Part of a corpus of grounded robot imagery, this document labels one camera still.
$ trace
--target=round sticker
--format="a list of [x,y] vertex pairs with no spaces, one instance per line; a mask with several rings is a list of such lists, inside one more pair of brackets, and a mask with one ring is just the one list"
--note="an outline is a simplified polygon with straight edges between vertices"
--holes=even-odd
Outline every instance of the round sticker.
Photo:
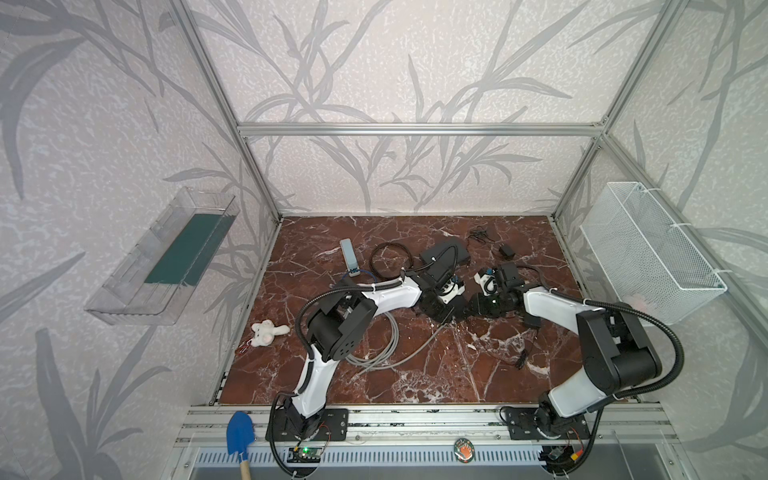
[[475,457],[475,446],[468,439],[458,439],[453,444],[453,454],[461,463],[470,463]]

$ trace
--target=vented metal panel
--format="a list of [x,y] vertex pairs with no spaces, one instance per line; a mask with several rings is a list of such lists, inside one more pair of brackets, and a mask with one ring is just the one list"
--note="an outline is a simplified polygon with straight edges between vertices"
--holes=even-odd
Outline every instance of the vented metal panel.
[[[288,448],[277,449],[285,461]],[[538,460],[541,446],[503,445],[476,446],[475,459],[470,465],[543,465]],[[275,462],[268,447],[248,449],[248,460],[252,467],[273,467]],[[333,446],[323,455],[323,465],[333,467],[385,467],[398,466],[446,466],[464,465],[453,455],[452,445],[411,445],[411,446]],[[203,448],[197,455],[195,467],[237,467],[240,460],[228,455],[226,448]]]

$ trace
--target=orange wire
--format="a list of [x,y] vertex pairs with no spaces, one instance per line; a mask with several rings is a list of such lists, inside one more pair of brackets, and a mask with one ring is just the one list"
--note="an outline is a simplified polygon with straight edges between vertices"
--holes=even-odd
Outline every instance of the orange wire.
[[326,449],[328,448],[328,444],[331,443],[331,429],[328,427],[328,425],[326,425],[325,422],[321,423],[320,426],[325,427],[326,430],[328,430],[328,439],[326,440],[326,444],[323,445],[323,452],[321,453],[322,455],[323,453],[326,452]]
[[578,436],[578,432],[576,431],[576,429],[571,429],[571,430],[573,430],[574,433],[576,434],[576,438],[578,439],[578,442],[581,443],[581,449],[584,450],[584,442],[581,441],[581,437]]

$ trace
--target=small black charger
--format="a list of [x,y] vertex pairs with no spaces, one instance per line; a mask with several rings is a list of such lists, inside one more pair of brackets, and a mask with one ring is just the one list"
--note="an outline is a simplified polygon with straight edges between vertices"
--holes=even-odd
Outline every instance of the small black charger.
[[502,255],[502,257],[504,257],[505,260],[512,260],[512,258],[515,256],[515,251],[506,243],[502,243],[498,246],[498,252]]

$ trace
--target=blue shovel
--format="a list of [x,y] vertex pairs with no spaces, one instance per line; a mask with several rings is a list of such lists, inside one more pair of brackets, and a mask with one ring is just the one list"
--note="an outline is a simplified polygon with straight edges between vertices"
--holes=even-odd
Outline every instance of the blue shovel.
[[240,457],[240,478],[250,480],[250,464],[248,463],[248,445],[256,440],[253,434],[253,422],[244,412],[235,412],[227,425],[227,453],[236,453]]

